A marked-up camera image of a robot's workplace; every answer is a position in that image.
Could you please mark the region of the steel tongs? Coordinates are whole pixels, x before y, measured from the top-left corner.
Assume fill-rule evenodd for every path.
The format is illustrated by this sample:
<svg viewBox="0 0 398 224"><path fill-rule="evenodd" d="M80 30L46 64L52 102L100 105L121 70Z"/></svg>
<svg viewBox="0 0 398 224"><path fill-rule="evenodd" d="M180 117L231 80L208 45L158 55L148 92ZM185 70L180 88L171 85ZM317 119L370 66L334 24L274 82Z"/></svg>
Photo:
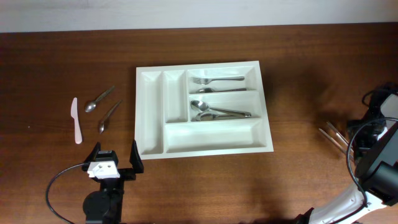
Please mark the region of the steel tongs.
<svg viewBox="0 0 398 224"><path fill-rule="evenodd" d="M329 121L326 122L329 130L325 131L319 128L319 132L327 138L335 147L337 147L343 154L347 153L349 141L338 131L338 129Z"/></svg>

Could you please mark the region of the small steel teaspoon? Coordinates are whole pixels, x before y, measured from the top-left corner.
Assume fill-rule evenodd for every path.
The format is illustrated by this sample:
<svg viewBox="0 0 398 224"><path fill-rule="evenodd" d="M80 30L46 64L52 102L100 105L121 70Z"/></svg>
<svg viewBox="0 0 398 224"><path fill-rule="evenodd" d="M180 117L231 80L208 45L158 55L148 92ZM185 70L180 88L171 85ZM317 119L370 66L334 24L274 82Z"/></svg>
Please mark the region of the small steel teaspoon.
<svg viewBox="0 0 398 224"><path fill-rule="evenodd" d="M113 85L108 90L106 90L106 91L102 92L100 95L98 95L94 100L87 101L85 104L85 112L86 113L92 112L96 108L98 102L101 101L105 96L110 94L114 89L115 89L115 86Z"/></svg>
<svg viewBox="0 0 398 224"><path fill-rule="evenodd" d="M119 100L99 121L98 124L98 132L102 134L106 129L106 123L109 121L109 117L114 113L116 108L122 103L122 100Z"/></svg>

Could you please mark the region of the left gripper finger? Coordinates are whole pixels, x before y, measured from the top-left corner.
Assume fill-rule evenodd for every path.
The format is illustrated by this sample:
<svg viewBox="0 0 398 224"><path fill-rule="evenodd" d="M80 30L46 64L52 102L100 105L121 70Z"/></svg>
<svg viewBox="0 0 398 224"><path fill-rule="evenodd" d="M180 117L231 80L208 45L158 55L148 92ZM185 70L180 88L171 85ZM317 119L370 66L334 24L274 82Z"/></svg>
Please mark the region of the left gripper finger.
<svg viewBox="0 0 398 224"><path fill-rule="evenodd" d="M90 152L90 154L87 156L87 158L84 160L84 163L90 163L93 162L96 159L96 156L101 150L101 143L97 142L93 148L93 150Z"/></svg>
<svg viewBox="0 0 398 224"><path fill-rule="evenodd" d="M144 172L144 165L143 165L141 157L139 155L136 140L133 140L133 142L132 142L129 162L132 165L132 168L135 173L143 173Z"/></svg>

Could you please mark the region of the steel fork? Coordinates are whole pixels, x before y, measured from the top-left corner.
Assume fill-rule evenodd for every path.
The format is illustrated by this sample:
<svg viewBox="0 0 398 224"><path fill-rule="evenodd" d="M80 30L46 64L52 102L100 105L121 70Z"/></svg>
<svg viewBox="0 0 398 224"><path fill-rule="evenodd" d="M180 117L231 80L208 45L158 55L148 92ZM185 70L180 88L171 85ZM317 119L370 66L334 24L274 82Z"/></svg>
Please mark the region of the steel fork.
<svg viewBox="0 0 398 224"><path fill-rule="evenodd" d="M198 94L202 93L216 93L216 92L227 92L227 91L246 91L246 88L238 88L238 89L232 89L232 90L215 90L212 88L202 88L196 91Z"/></svg>
<svg viewBox="0 0 398 224"><path fill-rule="evenodd" d="M244 76L239 77L221 77L221 78L199 78L199 77L192 77L192 82L199 84L199 85L208 85L211 82L215 81L244 81Z"/></svg>

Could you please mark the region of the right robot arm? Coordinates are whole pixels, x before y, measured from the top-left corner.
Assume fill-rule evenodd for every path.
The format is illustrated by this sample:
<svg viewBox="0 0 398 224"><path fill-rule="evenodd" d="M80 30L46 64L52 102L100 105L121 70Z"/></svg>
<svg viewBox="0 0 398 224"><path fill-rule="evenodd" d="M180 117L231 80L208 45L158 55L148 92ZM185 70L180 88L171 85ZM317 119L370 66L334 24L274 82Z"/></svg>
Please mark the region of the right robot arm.
<svg viewBox="0 0 398 224"><path fill-rule="evenodd" d="M362 98L368 110L346 124L342 149L353 183L328 204L298 215L294 223L357 223L397 204L397 84L385 83Z"/></svg>

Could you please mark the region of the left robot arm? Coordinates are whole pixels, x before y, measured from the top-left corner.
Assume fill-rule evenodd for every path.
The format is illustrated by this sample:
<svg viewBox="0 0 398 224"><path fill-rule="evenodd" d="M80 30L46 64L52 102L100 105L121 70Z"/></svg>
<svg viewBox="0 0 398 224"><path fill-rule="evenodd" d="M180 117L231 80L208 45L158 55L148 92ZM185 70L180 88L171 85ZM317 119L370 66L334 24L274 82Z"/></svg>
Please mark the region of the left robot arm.
<svg viewBox="0 0 398 224"><path fill-rule="evenodd" d="M119 168L118 162L116 152L101 150L99 142L84 160L82 171L100 184L99 190L90 193L84 199L86 223L121 223L124 183L136 180L136 175L144 172L137 142L133 141L131 146L131 167Z"/></svg>

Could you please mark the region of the large steel spoon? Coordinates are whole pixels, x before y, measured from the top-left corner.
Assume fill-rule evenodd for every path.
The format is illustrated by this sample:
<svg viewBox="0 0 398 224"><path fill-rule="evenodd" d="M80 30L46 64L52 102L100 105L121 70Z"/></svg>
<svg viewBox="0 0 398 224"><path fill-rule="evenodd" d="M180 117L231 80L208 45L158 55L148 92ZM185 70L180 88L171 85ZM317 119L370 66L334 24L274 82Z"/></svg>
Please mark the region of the large steel spoon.
<svg viewBox="0 0 398 224"><path fill-rule="evenodd" d="M195 121L216 121L216 120L227 120L227 119L242 119L251 117L251 113L246 113L244 116L234 116L228 114L216 114L216 113L198 113L195 116Z"/></svg>
<svg viewBox="0 0 398 224"><path fill-rule="evenodd" d="M236 116L239 118L250 118L252 114L250 112L246 111L235 111L235 110L226 110L226 109L221 109L221 108L214 108L211 107L209 104L205 103L204 101L200 100L192 100L190 102L191 109L197 111L197 112L207 112L207 111L217 111L220 113L225 113L230 116Z"/></svg>

